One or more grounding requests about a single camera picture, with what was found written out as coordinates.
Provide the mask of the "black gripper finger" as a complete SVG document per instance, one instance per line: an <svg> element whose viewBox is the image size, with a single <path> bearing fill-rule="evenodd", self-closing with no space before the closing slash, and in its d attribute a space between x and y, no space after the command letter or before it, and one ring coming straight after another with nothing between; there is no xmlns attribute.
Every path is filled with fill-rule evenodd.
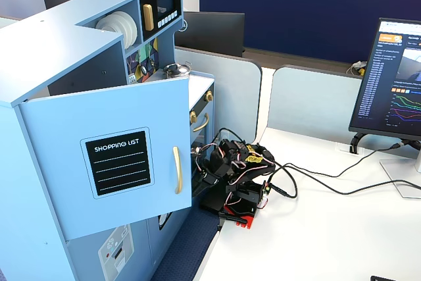
<svg viewBox="0 0 421 281"><path fill-rule="evenodd" d="M197 197L202 191L214 184L214 176L208 172L197 171L192 178L192 197Z"/></svg>

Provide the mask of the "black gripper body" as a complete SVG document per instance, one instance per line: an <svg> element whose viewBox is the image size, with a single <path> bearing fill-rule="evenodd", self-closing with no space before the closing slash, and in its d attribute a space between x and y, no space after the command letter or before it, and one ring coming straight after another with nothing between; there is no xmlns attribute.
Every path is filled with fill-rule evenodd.
<svg viewBox="0 0 421 281"><path fill-rule="evenodd" d="M228 174L231 170L229 156L221 148L215 149L210 154L209 160L205 161L205 177L203 181L206 184L216 184L220 181L227 183Z"/></svg>

